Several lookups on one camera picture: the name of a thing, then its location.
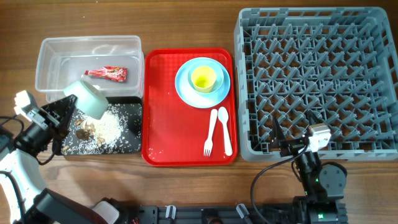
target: white fork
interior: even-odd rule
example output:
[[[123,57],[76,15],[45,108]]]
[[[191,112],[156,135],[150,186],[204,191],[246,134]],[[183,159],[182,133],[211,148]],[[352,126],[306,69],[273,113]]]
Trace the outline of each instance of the white fork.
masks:
[[[213,149],[213,141],[211,138],[213,137],[214,127],[216,126],[217,114],[217,109],[212,109],[210,113],[209,135],[205,141],[205,151],[203,153],[204,156],[210,156],[211,150]]]

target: gray dish rack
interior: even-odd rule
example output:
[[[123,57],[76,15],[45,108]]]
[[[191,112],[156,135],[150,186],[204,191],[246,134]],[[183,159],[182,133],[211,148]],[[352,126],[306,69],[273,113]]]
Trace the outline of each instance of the gray dish rack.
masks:
[[[308,110],[332,132],[322,159],[398,158],[398,59],[383,9],[243,9],[234,44],[245,160],[281,160],[268,148],[272,115],[293,139]]]

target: red tray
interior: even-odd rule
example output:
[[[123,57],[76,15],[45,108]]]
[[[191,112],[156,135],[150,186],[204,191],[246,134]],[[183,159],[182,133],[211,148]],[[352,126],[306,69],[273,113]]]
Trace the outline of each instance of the red tray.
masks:
[[[217,120],[210,157],[203,155],[209,129],[210,111],[184,103],[175,90],[179,68],[196,57],[209,57],[227,69],[231,79],[228,96],[213,108],[224,106],[229,114],[228,129],[233,154],[224,153],[223,125]],[[226,165],[238,154],[235,94],[231,55],[221,48],[159,49],[145,59],[142,158],[152,166]]]

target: transparent container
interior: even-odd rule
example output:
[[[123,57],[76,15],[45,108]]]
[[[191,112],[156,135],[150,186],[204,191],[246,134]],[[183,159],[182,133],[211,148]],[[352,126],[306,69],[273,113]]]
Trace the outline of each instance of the transparent container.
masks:
[[[103,66],[127,68],[126,82],[84,75]],[[47,101],[63,98],[62,90],[84,80],[105,96],[138,96],[144,92],[144,54],[138,36],[60,37],[43,40],[36,67],[35,87]]]

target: white spoon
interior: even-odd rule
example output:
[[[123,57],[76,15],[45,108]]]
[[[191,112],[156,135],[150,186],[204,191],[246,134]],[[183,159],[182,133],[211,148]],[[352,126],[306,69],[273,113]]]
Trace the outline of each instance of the white spoon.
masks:
[[[229,139],[228,127],[226,125],[228,121],[228,112],[223,106],[218,109],[218,119],[223,123],[225,154],[227,156],[232,156],[232,145],[231,140]]]

